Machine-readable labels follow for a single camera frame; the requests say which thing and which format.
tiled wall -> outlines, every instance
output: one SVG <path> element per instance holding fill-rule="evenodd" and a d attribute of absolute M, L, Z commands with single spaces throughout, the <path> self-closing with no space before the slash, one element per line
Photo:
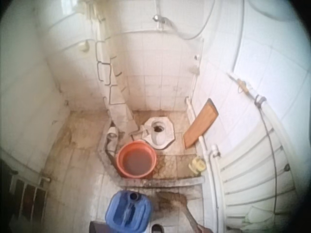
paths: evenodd
<path fill-rule="evenodd" d="M 49 67 L 70 110 L 104 110 L 91 21 L 75 13 L 70 1 L 37 1 L 36 12 Z M 89 51 L 80 51 L 78 43 L 86 40 Z"/>
<path fill-rule="evenodd" d="M 238 145 L 259 123 L 259 113 L 226 75 L 231 72 L 238 48 L 242 1 L 216 2 L 204 31 L 201 75 L 192 104 L 198 114 L 207 98 L 219 117 L 204 135 L 222 153 Z M 301 178 L 311 167 L 309 143 L 311 47 L 297 16 L 281 22 L 261 15 L 245 1 L 241 49 L 234 70 L 265 96 L 285 127 L 301 164 Z"/>
<path fill-rule="evenodd" d="M 64 104 L 40 50 L 33 2 L 15 0 L 1 19 L 1 148 L 40 172 L 69 114 Z"/>
<path fill-rule="evenodd" d="M 158 2 L 162 14 L 181 29 L 191 27 L 187 30 L 191 35 L 203 23 L 203 0 Z M 156 28 L 154 1 L 111 1 L 108 9 L 108 26 L 114 34 L 110 40 L 122 72 L 118 79 L 125 83 L 123 94 L 130 108 L 185 110 L 193 81 L 191 69 L 198 64 L 194 56 L 200 54 L 202 41 L 185 41 L 163 32 L 124 33 Z"/>

toilet paper roll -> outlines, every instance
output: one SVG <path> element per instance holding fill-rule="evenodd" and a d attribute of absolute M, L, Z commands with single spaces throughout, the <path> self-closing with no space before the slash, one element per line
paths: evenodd
<path fill-rule="evenodd" d="M 109 139 L 115 139 L 118 138 L 119 136 L 119 131 L 116 127 L 110 127 L 107 133 L 107 137 Z"/>

dirty floor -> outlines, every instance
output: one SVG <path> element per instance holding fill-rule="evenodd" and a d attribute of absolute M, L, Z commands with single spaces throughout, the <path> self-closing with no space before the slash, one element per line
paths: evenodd
<path fill-rule="evenodd" d="M 186 112 L 134 112 L 134 119 L 138 125 L 143 125 L 151 117 L 168 117 L 174 126 L 175 141 L 164 150 L 156 150 L 157 164 L 153 173 L 147 178 L 184 179 L 197 176 L 188 167 L 188 164 L 196 157 L 195 146 L 185 150 L 183 145 L 183 134 L 190 126 Z"/>
<path fill-rule="evenodd" d="M 121 190 L 105 173 L 96 154 L 107 122 L 106 112 L 71 112 L 53 145 L 44 169 L 44 173 L 52 178 L 52 182 L 49 186 L 43 232 L 87 233 L 90 221 L 104 221 L 110 199 Z M 177 129 L 176 133 L 180 132 L 181 136 L 183 131 L 184 129 Z M 189 154 L 185 152 L 159 154 L 159 161 L 165 162 L 168 156 L 167 158 L 173 160 L 173 163 L 176 162 L 176 169 L 172 176 L 177 177 L 177 159 L 182 161 L 183 156 L 193 154 L 195 154 L 194 151 Z M 162 169 L 156 172 L 159 176 L 165 173 Z M 188 198 L 189 210 L 200 224 L 203 223 L 203 199 L 200 185 L 165 190 L 185 194 Z M 140 188 L 133 189 L 133 191 L 148 195 L 153 202 L 154 212 L 146 230 L 147 233 L 156 223 L 161 224 L 166 233 L 192 232 L 186 217 L 178 209 L 157 200 L 158 189 Z"/>

toilet hole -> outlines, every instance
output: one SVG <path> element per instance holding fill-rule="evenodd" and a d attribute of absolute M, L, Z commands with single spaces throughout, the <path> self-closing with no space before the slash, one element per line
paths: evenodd
<path fill-rule="evenodd" d="M 155 224 L 151 228 L 151 233 L 164 233 L 164 229 L 160 224 Z"/>
<path fill-rule="evenodd" d="M 162 132 L 163 130 L 164 130 L 164 128 L 160 125 L 154 126 L 154 131 L 157 133 Z"/>

shower head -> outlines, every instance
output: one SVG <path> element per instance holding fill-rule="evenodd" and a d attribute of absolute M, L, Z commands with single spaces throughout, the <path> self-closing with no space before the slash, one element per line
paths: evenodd
<path fill-rule="evenodd" d="M 162 17 L 161 15 L 155 15 L 152 19 L 155 22 L 165 23 L 165 17 Z"/>

